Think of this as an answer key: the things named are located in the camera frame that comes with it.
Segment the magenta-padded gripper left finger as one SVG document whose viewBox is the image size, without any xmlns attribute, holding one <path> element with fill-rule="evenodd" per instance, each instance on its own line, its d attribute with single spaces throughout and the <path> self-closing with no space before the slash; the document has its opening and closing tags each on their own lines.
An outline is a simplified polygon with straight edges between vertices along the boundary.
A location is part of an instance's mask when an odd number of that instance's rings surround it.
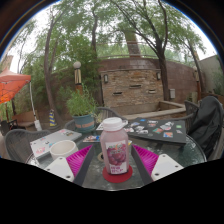
<svg viewBox="0 0 224 224">
<path fill-rule="evenodd" d="M 46 171 L 81 186 L 94 155 L 94 146 L 89 145 L 67 158 L 59 157 L 45 168 Z"/>
</svg>

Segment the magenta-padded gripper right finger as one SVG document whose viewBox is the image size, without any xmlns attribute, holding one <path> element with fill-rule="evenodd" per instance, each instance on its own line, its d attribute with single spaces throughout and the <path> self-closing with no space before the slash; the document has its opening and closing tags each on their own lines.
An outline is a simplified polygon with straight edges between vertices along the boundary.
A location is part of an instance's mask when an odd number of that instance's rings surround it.
<svg viewBox="0 0 224 224">
<path fill-rule="evenodd" d="M 145 185 L 182 169 L 182 166 L 167 154 L 157 155 L 137 145 L 131 146 L 131 155 Z"/>
</svg>

